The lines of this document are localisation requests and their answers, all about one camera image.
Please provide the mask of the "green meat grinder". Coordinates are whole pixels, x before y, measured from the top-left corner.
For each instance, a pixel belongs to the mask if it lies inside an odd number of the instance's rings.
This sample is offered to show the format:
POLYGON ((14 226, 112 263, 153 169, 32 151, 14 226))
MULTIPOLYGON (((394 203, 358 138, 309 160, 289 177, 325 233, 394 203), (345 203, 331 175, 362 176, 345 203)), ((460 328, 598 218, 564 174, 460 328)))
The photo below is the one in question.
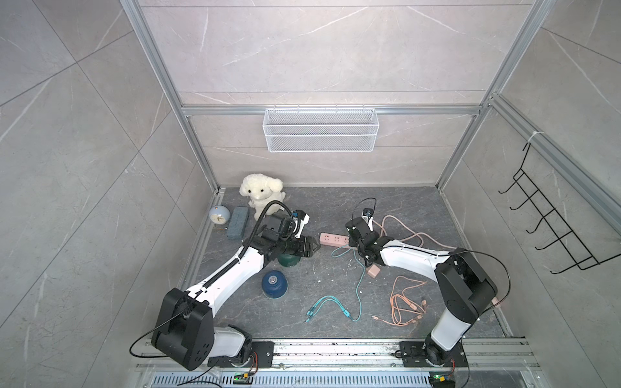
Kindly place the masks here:
POLYGON ((284 268, 292 268, 299 264, 301 257, 298 255, 281 254, 278 256, 278 263, 284 268))

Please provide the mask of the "pink power strip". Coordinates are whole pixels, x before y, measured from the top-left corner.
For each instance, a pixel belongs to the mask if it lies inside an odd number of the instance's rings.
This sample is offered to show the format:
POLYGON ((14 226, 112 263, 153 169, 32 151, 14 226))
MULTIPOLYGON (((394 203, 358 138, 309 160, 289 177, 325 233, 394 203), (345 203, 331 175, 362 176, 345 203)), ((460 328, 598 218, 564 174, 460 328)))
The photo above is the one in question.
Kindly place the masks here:
POLYGON ((320 234, 320 244, 327 247, 347 247, 349 245, 349 237, 340 234, 320 234))

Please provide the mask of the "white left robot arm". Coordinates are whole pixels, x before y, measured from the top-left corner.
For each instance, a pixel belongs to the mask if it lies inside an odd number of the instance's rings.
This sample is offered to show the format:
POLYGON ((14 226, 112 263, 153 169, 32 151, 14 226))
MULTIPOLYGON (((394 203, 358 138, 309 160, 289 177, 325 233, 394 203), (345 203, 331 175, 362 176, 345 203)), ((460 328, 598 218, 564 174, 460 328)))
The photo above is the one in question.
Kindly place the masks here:
POLYGON ((186 290, 171 289, 163 298, 155 328, 148 331, 160 357, 193 371, 207 361, 245 364, 252 355, 252 336, 233 327, 217 327, 213 320, 226 300, 247 280, 280 255, 311 257, 317 240, 302 235, 309 215, 272 200, 276 213, 260 213, 242 247, 217 271, 186 290))

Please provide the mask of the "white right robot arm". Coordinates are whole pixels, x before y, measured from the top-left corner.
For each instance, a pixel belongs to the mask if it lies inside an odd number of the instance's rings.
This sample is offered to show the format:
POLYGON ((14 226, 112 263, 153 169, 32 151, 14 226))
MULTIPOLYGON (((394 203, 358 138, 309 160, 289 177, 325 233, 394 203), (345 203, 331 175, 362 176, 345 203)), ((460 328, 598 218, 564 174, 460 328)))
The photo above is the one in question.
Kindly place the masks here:
POLYGON ((402 268, 438 284, 445 310, 425 338, 426 360, 431 365, 446 364, 463 335, 495 307, 498 287, 475 258, 483 252, 462 247, 451 251, 414 247, 373 231, 370 218, 353 218, 345 228, 349 246, 357 250, 367 267, 402 268))

